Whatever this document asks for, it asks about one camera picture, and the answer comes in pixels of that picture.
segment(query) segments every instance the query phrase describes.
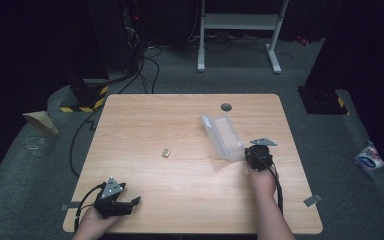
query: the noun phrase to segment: white metal frame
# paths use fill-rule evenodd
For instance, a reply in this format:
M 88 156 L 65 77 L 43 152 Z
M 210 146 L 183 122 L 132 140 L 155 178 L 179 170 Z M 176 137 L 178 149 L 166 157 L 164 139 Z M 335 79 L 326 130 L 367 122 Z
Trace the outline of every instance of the white metal frame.
M 205 29 L 244 29 L 273 31 L 271 42 L 266 44 L 266 50 L 274 73 L 280 74 L 282 70 L 274 53 L 274 47 L 276 46 L 283 19 L 285 18 L 288 2 L 289 0 L 283 0 L 279 14 L 207 14 L 205 12 L 205 0 L 202 0 L 198 72 L 205 71 Z

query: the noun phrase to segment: clear plastic box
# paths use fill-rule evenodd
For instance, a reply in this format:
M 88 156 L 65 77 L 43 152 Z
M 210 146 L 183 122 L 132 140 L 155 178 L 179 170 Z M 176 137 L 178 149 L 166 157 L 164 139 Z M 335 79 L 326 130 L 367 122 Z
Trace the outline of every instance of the clear plastic box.
M 231 161 L 245 159 L 245 147 L 227 115 L 210 117 L 201 114 L 201 120 L 217 156 Z

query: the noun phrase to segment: round hole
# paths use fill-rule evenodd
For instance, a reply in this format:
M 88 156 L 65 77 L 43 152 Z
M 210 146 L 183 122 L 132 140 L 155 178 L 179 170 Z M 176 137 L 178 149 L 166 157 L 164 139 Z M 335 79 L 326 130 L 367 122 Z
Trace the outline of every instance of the round hole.
M 228 112 L 228 111 L 232 110 L 232 105 L 230 105 L 228 103 L 223 103 L 221 105 L 221 110 Z

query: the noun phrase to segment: table top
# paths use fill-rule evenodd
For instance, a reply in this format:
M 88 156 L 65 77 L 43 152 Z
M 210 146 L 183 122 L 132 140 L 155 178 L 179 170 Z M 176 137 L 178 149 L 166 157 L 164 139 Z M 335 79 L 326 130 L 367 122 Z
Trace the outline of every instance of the table top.
M 223 103 L 232 110 L 225 113 Z M 118 201 L 142 198 L 109 232 L 256 233 L 245 157 L 219 158 L 200 114 L 227 114 L 245 147 L 254 139 L 275 141 L 278 145 L 270 147 L 270 153 L 280 175 L 287 223 L 294 233 L 322 231 L 317 207 L 303 202 L 313 194 L 274 94 L 109 96 L 72 201 L 80 202 L 94 186 L 114 177 L 127 183 Z M 171 150 L 168 158 L 162 156 L 165 148 Z M 74 216 L 75 209 L 69 209 L 65 231 L 73 231 Z

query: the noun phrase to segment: human arm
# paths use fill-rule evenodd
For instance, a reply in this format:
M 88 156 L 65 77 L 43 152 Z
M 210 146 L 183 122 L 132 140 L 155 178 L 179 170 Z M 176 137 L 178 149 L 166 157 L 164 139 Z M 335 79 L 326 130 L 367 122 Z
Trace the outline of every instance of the human arm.
M 248 165 L 248 172 L 257 205 L 258 240 L 295 239 L 274 199 L 276 181 L 270 171 L 259 172 Z
M 108 218 L 102 218 L 99 215 L 95 207 L 91 206 L 83 215 L 80 221 L 79 228 L 72 240 L 96 240 L 102 237 L 105 232 L 114 223 L 116 223 L 121 216 L 111 216 Z

